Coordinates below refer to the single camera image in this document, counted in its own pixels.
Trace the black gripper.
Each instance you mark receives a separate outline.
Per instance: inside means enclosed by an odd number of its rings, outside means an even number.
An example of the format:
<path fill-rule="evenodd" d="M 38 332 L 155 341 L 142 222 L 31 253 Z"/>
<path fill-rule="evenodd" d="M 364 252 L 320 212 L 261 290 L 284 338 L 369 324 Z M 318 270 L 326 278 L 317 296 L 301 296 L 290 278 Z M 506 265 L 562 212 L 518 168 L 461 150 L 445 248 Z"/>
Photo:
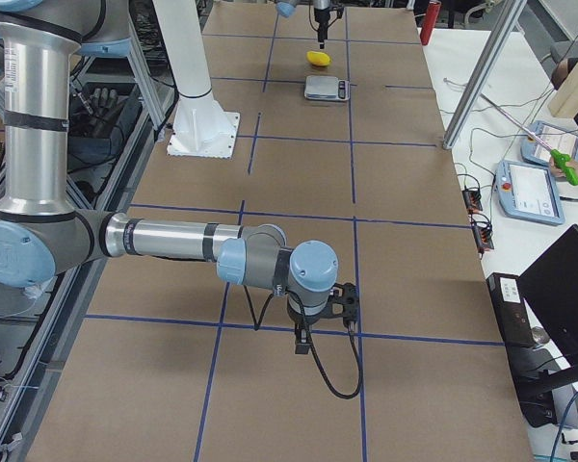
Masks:
<path fill-rule="evenodd" d="M 319 48 L 324 49 L 328 39 L 329 8 L 315 8 L 314 19 L 318 23 L 317 40 Z"/>
<path fill-rule="evenodd" d="M 327 300 L 317 306 L 304 305 L 296 294 L 287 296 L 287 313 L 295 324 L 295 353 L 307 355 L 309 353 L 309 340 L 306 328 L 319 320 L 328 320 L 335 317 L 332 309 L 333 296 L 329 295 Z"/>

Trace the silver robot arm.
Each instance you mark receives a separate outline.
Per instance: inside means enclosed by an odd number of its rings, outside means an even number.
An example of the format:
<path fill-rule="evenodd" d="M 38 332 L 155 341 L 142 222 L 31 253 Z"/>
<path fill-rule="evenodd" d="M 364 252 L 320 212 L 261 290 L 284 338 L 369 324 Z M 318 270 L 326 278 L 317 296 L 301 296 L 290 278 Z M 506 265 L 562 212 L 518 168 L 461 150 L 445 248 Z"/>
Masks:
<path fill-rule="evenodd" d="M 275 1 L 276 12 L 282 17 L 290 17 L 296 10 L 300 1 Z M 320 49 L 324 49 L 328 40 L 328 27 L 331 16 L 331 2 L 329 0 L 313 0 L 309 2 L 312 16 L 309 21 L 317 34 Z"/>
<path fill-rule="evenodd" d="M 0 282 L 29 287 L 102 257 L 212 262 L 229 283 L 287 297 L 296 350 L 331 318 L 338 262 L 319 241 L 291 248 L 274 225 L 158 221 L 84 210 L 66 199 L 71 56 L 130 39 L 124 1 L 0 1 L 4 41 L 6 191 L 0 199 Z"/>

